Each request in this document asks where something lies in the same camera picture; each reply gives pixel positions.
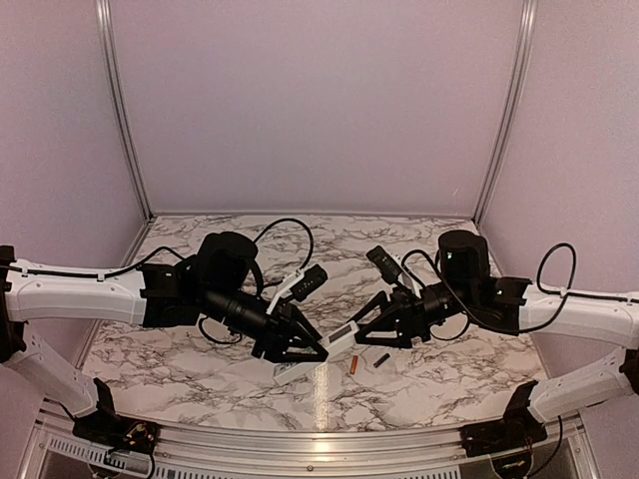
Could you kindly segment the dark blue AAA battery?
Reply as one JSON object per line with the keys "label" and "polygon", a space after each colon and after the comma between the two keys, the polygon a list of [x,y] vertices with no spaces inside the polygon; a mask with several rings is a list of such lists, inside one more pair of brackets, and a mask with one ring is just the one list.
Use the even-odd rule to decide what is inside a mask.
{"label": "dark blue AAA battery", "polygon": [[389,359],[390,359],[390,354],[386,353],[373,364],[373,367],[374,368],[379,368],[381,365],[383,365]]}

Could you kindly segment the white remote control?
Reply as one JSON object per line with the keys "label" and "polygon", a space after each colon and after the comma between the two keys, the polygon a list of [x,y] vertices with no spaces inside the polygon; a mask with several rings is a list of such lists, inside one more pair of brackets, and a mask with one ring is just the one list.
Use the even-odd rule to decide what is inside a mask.
{"label": "white remote control", "polygon": [[286,385],[302,378],[321,364],[330,359],[335,359],[339,354],[354,347],[355,335],[358,333],[358,325],[352,321],[324,336],[318,343],[318,347],[307,347],[301,354],[309,356],[310,360],[295,359],[293,361],[278,363],[274,368],[273,379],[277,385]]}

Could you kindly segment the orange AAA battery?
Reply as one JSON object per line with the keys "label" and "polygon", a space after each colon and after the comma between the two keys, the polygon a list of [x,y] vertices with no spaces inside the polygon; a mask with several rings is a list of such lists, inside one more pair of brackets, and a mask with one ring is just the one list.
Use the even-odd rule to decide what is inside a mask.
{"label": "orange AAA battery", "polygon": [[350,375],[354,375],[356,373],[357,365],[358,365],[358,356],[354,356],[352,358],[351,365],[350,365],[350,370],[349,370]]}

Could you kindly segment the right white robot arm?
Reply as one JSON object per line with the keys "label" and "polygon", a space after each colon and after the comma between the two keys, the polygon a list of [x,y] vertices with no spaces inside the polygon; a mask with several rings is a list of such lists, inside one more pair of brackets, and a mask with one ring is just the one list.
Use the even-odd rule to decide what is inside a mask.
{"label": "right white robot arm", "polygon": [[353,317],[358,344],[409,349],[457,314],[482,329],[519,335],[547,331],[615,345],[604,358],[554,379],[531,381],[513,393],[494,437],[514,447],[534,423],[638,392],[638,295],[595,294],[571,285],[552,288],[539,278],[494,276],[485,238],[465,230],[438,239],[429,260],[438,281],[423,285],[381,246],[367,259],[392,291],[376,294]]}

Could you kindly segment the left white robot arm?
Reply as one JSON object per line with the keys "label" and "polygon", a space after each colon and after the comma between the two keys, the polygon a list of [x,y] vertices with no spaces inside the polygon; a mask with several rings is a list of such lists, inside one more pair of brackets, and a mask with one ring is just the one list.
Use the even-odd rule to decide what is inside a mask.
{"label": "left white robot arm", "polygon": [[323,362],[321,336],[297,308],[323,285],[325,270],[301,268],[271,300],[242,290],[264,280],[256,243],[234,232],[209,234],[173,265],[141,261],[120,270],[51,270],[1,248],[1,361],[58,401],[106,444],[125,437],[109,387],[77,371],[36,333],[34,321],[98,319],[143,328],[194,326],[213,319],[254,341],[252,355],[274,364]]}

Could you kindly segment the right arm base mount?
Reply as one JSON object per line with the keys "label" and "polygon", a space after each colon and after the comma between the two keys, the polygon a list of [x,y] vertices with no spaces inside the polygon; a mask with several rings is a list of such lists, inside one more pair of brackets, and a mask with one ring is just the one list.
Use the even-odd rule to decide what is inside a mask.
{"label": "right arm base mount", "polygon": [[468,457],[525,448],[547,438],[544,422],[528,410],[536,380],[519,385],[501,418],[462,426],[461,445]]}

